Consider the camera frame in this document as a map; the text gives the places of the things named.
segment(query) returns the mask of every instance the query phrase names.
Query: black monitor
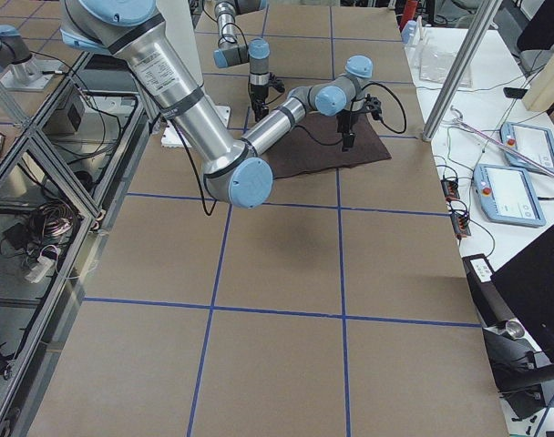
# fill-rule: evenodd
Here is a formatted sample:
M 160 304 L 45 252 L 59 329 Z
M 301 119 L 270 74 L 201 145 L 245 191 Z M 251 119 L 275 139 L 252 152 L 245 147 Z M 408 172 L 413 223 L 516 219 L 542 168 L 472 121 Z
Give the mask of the black monitor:
M 554 362 L 554 225 L 494 273 L 492 281 Z

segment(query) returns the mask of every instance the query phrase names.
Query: white table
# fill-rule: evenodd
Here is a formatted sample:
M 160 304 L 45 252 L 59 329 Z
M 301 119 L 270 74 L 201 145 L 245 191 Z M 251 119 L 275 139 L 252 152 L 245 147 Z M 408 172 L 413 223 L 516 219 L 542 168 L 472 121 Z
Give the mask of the white table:
M 426 31 L 429 34 L 429 45 L 441 47 L 441 49 L 445 51 L 456 52 L 467 30 L 427 28 Z M 470 126 L 482 130 L 496 129 L 499 126 L 502 116 L 513 102 L 513 100 L 504 97 L 504 86 L 497 86 L 491 90 L 478 90 L 477 92 L 465 92 L 464 90 L 491 88 L 515 78 L 516 80 L 506 84 L 506 86 L 522 87 L 525 84 L 525 79 L 514 58 L 510 55 L 504 41 L 495 30 L 487 32 L 480 48 L 477 50 L 470 68 L 472 87 L 460 87 L 453 100 L 453 106 L 463 113 L 464 120 Z M 441 86 L 437 83 L 420 80 L 418 68 L 411 67 L 411 74 L 417 86 L 419 104 L 421 105 L 423 117 L 426 120 L 436 101 L 439 91 L 423 89 L 421 86 L 428 88 L 440 88 Z M 513 106 L 508 121 L 519 122 L 535 116 L 536 114 L 535 112 L 527 111 L 521 101 L 518 101 L 516 105 Z M 446 114 L 445 120 L 449 120 L 453 117 L 454 116 L 450 113 Z M 530 119 L 527 124 L 548 127 L 554 133 L 554 125 L 546 114 L 538 115 Z M 493 135 L 498 138 L 497 132 L 494 132 Z M 482 155 L 481 150 L 485 146 L 486 141 L 477 136 L 462 132 L 458 129 L 450 129 L 450 136 L 450 157 L 465 166 L 473 168 L 480 157 L 481 163 L 496 165 L 508 164 L 499 150 L 493 145 L 487 145 L 486 152 Z M 433 138 L 432 147 L 437 157 L 447 158 L 448 146 L 446 126 L 439 128 Z M 438 165 L 445 164 L 442 158 L 436 158 L 436 163 Z M 447 164 L 457 171 L 460 178 L 469 178 L 471 176 L 471 172 L 467 168 L 450 160 L 447 160 Z M 442 176 L 444 168 L 439 167 L 437 170 L 439 176 Z M 449 169 L 446 171 L 446 176 L 452 176 L 452 174 L 453 173 Z M 535 190 L 540 197 L 554 197 L 554 179 L 535 175 L 534 173 L 530 175 Z M 554 223 L 554 201 L 540 202 L 547 220 L 547 225 L 542 228 L 532 229 L 521 226 L 501 225 L 487 221 L 486 216 L 478 205 L 477 195 L 471 193 L 469 185 L 470 179 L 461 179 L 459 181 L 459 192 L 463 201 L 470 206 L 471 218 L 488 229 L 496 240 L 496 247 L 489 258 L 494 269 L 499 269 Z M 461 256 L 464 257 L 477 253 L 488 254 L 492 248 L 491 238 L 477 225 L 472 223 L 470 226 L 472 236 L 462 240 L 460 246 Z M 502 408 L 507 416 L 510 433 L 524 435 L 530 423 L 528 423 L 528 421 L 522 423 L 512 422 L 510 418 L 513 417 L 513 412 L 509 408 L 509 405 L 503 401 Z M 535 430 L 536 427 L 532 426 L 532 433 L 534 433 Z M 546 430 L 554 430 L 554 409 L 549 413 L 539 436 L 543 437 Z

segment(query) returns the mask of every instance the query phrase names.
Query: floor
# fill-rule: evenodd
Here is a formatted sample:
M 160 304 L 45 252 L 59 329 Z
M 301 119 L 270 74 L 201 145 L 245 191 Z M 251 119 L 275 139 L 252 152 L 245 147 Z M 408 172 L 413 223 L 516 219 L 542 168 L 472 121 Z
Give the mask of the floor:
M 288 89 L 370 56 L 406 133 L 375 125 L 391 160 L 211 218 L 184 152 L 152 138 L 28 435 L 508 435 L 394 14 L 270 6 L 240 25 Z M 238 136 L 248 67 L 213 66 L 212 22 L 197 38 Z

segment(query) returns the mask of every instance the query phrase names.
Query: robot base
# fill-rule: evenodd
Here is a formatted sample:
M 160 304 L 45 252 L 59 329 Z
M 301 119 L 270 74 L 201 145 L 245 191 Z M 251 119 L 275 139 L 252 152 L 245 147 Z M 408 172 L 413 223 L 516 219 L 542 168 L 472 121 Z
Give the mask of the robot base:
M 40 59 L 36 60 L 36 65 L 40 68 L 41 71 L 56 71 L 62 66 L 62 62 L 55 60 L 41 61 Z M 42 75 L 39 79 L 25 85 L 14 79 L 14 75 L 11 71 L 5 73 L 0 82 L 5 86 L 9 91 L 32 91 L 40 92 L 44 91 L 50 80 L 55 75 Z
M 216 112 L 219 113 L 219 116 L 221 116 L 222 119 L 222 123 L 225 127 L 227 127 L 229 125 L 229 119 L 231 118 L 231 108 L 221 107 L 217 105 Z M 182 142 L 180 140 L 180 137 L 178 137 L 178 134 L 176 133 L 176 129 L 174 129 L 174 127 L 170 124 L 168 124 L 168 126 L 166 127 L 164 136 L 161 138 L 161 145 L 163 147 L 182 147 Z M 192 147 L 188 140 L 186 140 L 186 145 L 188 147 Z

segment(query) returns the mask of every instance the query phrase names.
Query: dark cloth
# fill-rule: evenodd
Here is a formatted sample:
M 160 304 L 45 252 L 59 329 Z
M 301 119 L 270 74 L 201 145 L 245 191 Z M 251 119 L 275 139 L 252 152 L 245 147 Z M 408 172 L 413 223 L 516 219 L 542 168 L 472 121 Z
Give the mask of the dark cloth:
M 341 139 L 337 133 L 336 117 L 310 114 L 300 125 L 325 144 Z M 356 134 L 354 147 L 343 152 L 342 143 L 336 146 L 322 146 L 313 141 L 303 129 L 295 128 L 281 138 L 264 155 L 273 170 L 275 178 L 289 178 L 302 173 L 314 173 L 327 168 L 348 168 L 360 164 L 390 159 L 390 153 L 380 140 L 366 115 L 361 115 L 354 124 Z

